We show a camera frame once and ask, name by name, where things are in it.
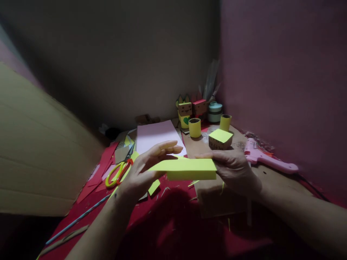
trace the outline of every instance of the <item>yellow paper tube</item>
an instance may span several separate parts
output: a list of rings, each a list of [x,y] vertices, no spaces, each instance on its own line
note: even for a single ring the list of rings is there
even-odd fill
[[[189,120],[189,135],[190,137],[197,138],[201,135],[201,120],[192,118]]]
[[[182,128],[188,128],[189,126],[188,126],[188,121],[189,121],[189,119],[190,119],[190,116],[181,116],[180,117],[180,121],[181,121],[181,127]]]
[[[230,122],[231,122],[231,115],[227,115],[227,114],[221,115],[219,129],[229,132]]]

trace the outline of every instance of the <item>pink glue gun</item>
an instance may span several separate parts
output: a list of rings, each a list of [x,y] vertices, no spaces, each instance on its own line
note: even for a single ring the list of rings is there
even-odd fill
[[[249,138],[245,146],[245,156],[247,161],[251,164],[256,164],[258,161],[264,163],[276,170],[284,173],[292,174],[298,172],[299,169],[295,164],[288,164],[270,156],[264,154],[257,145],[257,142],[253,138]]]

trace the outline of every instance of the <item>scissors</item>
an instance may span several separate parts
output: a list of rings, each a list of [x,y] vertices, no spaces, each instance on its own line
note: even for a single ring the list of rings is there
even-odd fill
[[[134,151],[134,144],[131,146],[127,156],[125,157],[124,161],[121,161],[120,163],[118,163],[116,165],[116,167],[114,167],[112,169],[112,171],[110,171],[110,173],[108,174],[107,178],[106,178],[106,181],[105,181],[105,185],[106,185],[106,188],[113,188],[114,186],[116,185],[120,185],[122,182],[122,177],[124,176],[124,174],[127,172],[127,170],[129,169],[129,167],[131,165],[133,165],[133,159],[131,159],[131,155],[133,154],[133,151]],[[117,169],[119,168],[119,171],[116,175],[116,179],[112,182],[112,183],[109,183],[110,181],[110,176],[112,175],[112,173]]]

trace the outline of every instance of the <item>hand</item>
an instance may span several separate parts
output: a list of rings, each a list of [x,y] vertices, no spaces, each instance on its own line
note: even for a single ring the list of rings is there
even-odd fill
[[[195,157],[213,159],[217,168],[217,174],[234,192],[252,199],[259,196],[262,183],[252,172],[245,155],[241,151],[213,150]]]
[[[179,154],[182,149],[183,147],[177,145],[177,141],[166,141],[139,155],[120,184],[117,197],[122,196],[125,200],[136,204],[153,182],[165,174],[165,172],[147,170],[162,160],[175,159],[176,157],[167,154]]]

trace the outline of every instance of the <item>scissors blade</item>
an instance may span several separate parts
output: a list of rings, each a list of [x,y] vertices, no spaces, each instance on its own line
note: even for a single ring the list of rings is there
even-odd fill
[[[127,154],[127,156],[125,157],[125,161],[128,160],[128,159],[130,159],[130,157],[131,157],[131,155],[133,154],[133,151],[134,151],[134,146],[135,146],[135,144],[133,144],[133,145],[131,146],[131,148],[130,148],[128,154]]]

